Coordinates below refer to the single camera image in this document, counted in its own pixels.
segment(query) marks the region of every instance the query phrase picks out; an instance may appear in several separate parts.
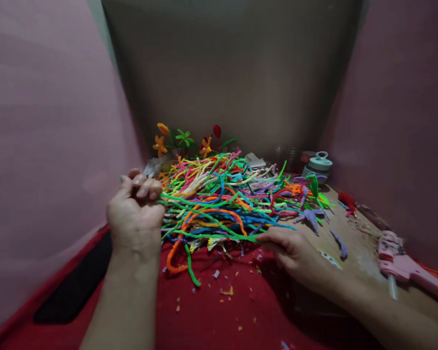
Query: fingernail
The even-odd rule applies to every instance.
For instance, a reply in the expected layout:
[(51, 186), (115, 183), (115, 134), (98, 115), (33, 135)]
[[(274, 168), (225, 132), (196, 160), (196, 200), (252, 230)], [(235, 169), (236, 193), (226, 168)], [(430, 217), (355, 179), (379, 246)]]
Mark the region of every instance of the fingernail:
[(134, 178), (134, 180), (133, 180), (133, 184), (135, 184), (135, 185), (141, 185), (141, 183), (142, 182), (144, 182), (144, 178), (143, 178), (143, 176), (144, 175), (136, 175), (136, 177)]

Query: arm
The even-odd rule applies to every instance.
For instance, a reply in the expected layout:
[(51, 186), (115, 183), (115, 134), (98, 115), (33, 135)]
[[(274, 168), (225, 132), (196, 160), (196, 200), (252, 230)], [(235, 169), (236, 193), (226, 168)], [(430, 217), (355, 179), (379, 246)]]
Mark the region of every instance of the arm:
[[(164, 208), (158, 181), (130, 172), (108, 206), (113, 253), (81, 349), (154, 349)], [(132, 197), (133, 188), (136, 195)]]
[(256, 239), (297, 282), (347, 310), (387, 349), (438, 349), (436, 322), (335, 269), (300, 232), (272, 227)]

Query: red fabric surface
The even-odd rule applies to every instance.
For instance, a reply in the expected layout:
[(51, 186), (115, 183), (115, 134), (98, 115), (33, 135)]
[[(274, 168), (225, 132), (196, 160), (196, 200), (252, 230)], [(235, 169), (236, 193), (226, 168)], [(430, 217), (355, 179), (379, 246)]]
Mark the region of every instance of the red fabric surface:
[[(102, 229), (4, 324), (0, 330), (0, 349), (78, 348), (96, 307), (102, 283), (78, 317), (68, 325), (36, 325), (32, 316), (107, 231), (107, 227)], [(234, 262), (218, 259), (202, 271), (203, 264), (218, 253), (208, 256), (205, 248), (195, 252), (193, 270), (202, 283), (195, 294), (188, 273), (169, 276), (161, 272), (169, 250), (170, 245), (164, 246), (161, 255), (157, 349), (281, 349), (281, 340), (288, 346), (293, 344), (296, 349), (381, 348), (352, 318), (303, 316), (295, 312), (298, 295), (290, 287), (289, 278), (266, 254), (258, 262), (262, 270), (260, 275), (254, 260), (259, 254), (256, 249), (247, 251), (243, 258), (240, 258), (240, 252), (234, 252)], [(220, 271), (217, 280), (212, 276), (216, 269)], [(220, 288), (228, 291), (230, 286), (233, 286), (234, 295), (228, 301), (228, 296), (219, 291)], [(180, 312), (176, 312), (177, 298), (180, 298)], [(238, 330), (239, 326), (243, 327), (242, 331)]]

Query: glue gun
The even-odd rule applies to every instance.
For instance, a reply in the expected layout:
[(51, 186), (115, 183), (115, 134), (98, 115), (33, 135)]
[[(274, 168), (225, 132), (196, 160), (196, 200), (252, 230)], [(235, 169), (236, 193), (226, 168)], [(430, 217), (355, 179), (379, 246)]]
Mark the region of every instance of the glue gun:
[(421, 268), (403, 248), (402, 240), (391, 231), (383, 231), (378, 245), (380, 271), (399, 282), (412, 280), (438, 297), (438, 279)]

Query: teal jar lid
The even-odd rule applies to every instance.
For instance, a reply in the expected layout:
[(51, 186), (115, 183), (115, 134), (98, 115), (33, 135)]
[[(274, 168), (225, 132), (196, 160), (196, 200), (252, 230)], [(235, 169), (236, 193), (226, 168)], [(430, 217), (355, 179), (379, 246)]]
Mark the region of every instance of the teal jar lid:
[(317, 152), (313, 158), (310, 158), (309, 166), (316, 170), (329, 171), (332, 161), (327, 159), (327, 156), (327, 152)]

